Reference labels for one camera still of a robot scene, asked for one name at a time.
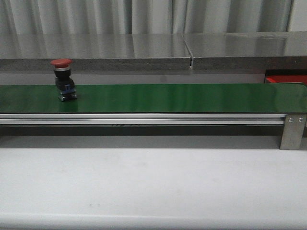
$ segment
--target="curtain fold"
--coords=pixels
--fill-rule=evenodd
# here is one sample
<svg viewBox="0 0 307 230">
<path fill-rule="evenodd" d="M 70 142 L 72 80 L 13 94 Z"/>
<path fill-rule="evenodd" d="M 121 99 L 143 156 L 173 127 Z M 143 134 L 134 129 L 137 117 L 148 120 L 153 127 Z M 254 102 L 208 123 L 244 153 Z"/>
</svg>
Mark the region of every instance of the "curtain fold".
<svg viewBox="0 0 307 230">
<path fill-rule="evenodd" d="M 286 31 L 291 4 L 291 0 L 0 0 L 0 33 Z"/>
</svg>

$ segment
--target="white surface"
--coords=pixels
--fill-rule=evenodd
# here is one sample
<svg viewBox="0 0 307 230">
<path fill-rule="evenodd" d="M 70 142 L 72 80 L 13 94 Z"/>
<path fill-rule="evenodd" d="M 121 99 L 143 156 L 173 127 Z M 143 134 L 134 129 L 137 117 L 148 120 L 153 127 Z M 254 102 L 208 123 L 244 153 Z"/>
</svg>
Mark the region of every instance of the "white surface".
<svg viewBox="0 0 307 230">
<path fill-rule="evenodd" d="M 307 228 L 307 140 L 1 137 L 0 227 Z"/>
</svg>

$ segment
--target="red button cap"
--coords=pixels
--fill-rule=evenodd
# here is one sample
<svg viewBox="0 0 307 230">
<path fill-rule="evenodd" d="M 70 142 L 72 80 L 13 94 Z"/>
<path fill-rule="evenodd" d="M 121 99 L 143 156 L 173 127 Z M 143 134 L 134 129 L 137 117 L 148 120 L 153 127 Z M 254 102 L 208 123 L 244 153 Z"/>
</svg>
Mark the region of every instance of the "red button cap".
<svg viewBox="0 0 307 230">
<path fill-rule="evenodd" d="M 50 62 L 51 65 L 53 65 L 55 68 L 66 68 L 69 66 L 69 64 L 72 63 L 72 60 L 67 58 L 62 59 L 55 59 Z"/>
</svg>

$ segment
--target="green belt surface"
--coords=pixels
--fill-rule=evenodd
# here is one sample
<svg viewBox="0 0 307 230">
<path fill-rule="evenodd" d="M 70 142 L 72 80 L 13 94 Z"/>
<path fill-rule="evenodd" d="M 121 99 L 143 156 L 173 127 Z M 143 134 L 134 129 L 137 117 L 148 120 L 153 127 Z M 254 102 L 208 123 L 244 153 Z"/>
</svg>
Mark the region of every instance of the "green belt surface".
<svg viewBox="0 0 307 230">
<path fill-rule="evenodd" d="M 55 85 L 0 86 L 0 113 L 307 113 L 303 84 L 77 85 L 61 102 Z"/>
</svg>

